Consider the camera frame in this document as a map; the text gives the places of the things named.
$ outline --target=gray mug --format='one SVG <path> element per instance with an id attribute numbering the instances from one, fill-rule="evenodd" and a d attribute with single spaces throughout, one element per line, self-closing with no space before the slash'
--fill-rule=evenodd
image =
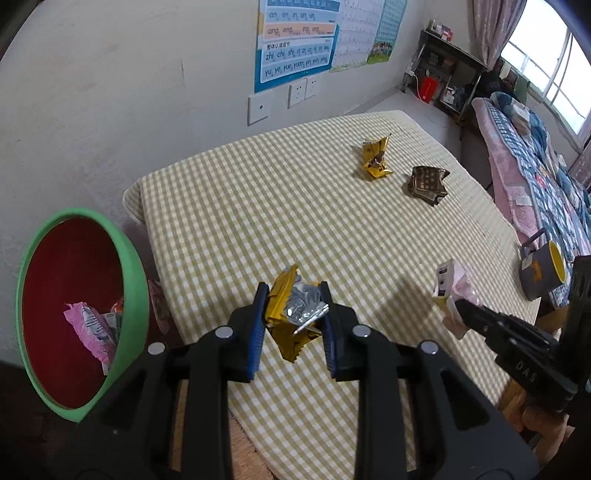
<path id="1" fill-rule="evenodd" d="M 560 287 L 566 280 L 564 261 L 558 245 L 552 240 L 548 240 L 538 249 L 533 246 L 533 242 L 542 235 L 546 235 L 548 238 L 546 228 L 542 228 L 534 236 L 528 238 L 520 249 L 519 278 L 528 300 L 539 299 L 542 295 Z"/>

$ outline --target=white wall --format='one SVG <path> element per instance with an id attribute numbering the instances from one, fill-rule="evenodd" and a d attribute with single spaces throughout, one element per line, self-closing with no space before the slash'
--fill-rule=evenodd
<path id="1" fill-rule="evenodd" d="M 325 74 L 321 94 L 289 111 L 288 87 L 278 87 L 271 116 L 251 127 L 258 0 L 40 4 L 0 62 L 0 359 L 19 361 L 18 267 L 50 215 L 95 209 L 139 242 L 121 207 L 134 180 L 239 138 L 341 115 L 396 86 L 425 1 L 408 0 L 390 62 Z"/>
<path id="2" fill-rule="evenodd" d="M 454 45 L 478 56 L 472 38 L 472 0 L 427 0 L 425 25 L 432 18 L 452 29 Z"/>

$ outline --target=brown snack wrapper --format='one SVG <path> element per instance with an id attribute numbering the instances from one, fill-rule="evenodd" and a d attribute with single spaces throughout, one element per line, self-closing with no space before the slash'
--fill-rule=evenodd
<path id="1" fill-rule="evenodd" d="M 422 198 L 429 205 L 438 205 L 439 200 L 447 195 L 443 179 L 449 175 L 447 170 L 435 167 L 413 167 L 413 174 L 408 182 L 411 195 Z"/>

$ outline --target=bed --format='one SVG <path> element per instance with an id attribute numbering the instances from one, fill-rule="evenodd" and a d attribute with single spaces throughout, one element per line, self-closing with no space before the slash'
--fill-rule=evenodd
<path id="1" fill-rule="evenodd" d="M 477 98 L 472 106 L 488 148 L 495 204 L 520 241 L 546 228 L 560 247 L 567 280 L 549 299 L 555 308 L 565 306 L 574 258 L 591 254 L 589 194 L 568 174 L 534 112 L 501 92 Z"/>
<path id="2" fill-rule="evenodd" d="M 370 180 L 361 144 L 388 134 L 393 173 Z M 438 206 L 407 193 L 420 164 L 451 172 Z M 437 341 L 495 403 L 508 376 L 478 334 L 459 342 L 443 327 L 431 301 L 436 268 L 455 258 L 489 307 L 530 323 L 538 310 L 539 301 L 527 301 L 519 285 L 513 227 L 456 159 L 402 112 L 332 118 L 215 148 L 139 179 L 124 205 L 147 226 L 186 342 L 226 323 L 234 308 L 252 301 L 259 281 L 272 283 L 297 263 L 305 279 L 328 281 L 336 302 L 391 340 Z M 357 400 L 356 382 L 330 379 L 320 340 L 291 364 L 269 335 L 255 381 L 229 389 L 232 413 L 281 479 L 353 477 Z M 412 468 L 411 413 L 403 405 Z"/>

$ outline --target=yellow checkered sheet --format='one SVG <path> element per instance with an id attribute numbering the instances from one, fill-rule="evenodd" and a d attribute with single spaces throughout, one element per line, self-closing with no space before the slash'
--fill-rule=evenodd
<path id="1" fill-rule="evenodd" d="M 371 180 L 361 168 L 361 144 L 389 134 L 385 158 L 394 173 Z M 416 165 L 451 172 L 440 205 L 407 194 Z M 538 309 L 519 284 L 513 227 L 402 112 L 332 118 L 215 148 L 138 180 L 124 205 L 147 225 L 186 342 L 226 323 L 252 301 L 259 281 L 272 284 L 297 263 L 304 279 L 328 281 L 336 302 L 391 340 L 437 341 L 497 402 L 508 376 L 477 334 L 457 341 L 442 326 L 430 299 L 436 268 L 457 259 L 493 309 L 530 322 Z M 291 364 L 266 335 L 259 373 L 251 384 L 232 384 L 229 402 L 279 478 L 353 477 L 358 385 L 330 379 L 321 339 Z M 412 465 L 412 442 L 407 446 Z"/>

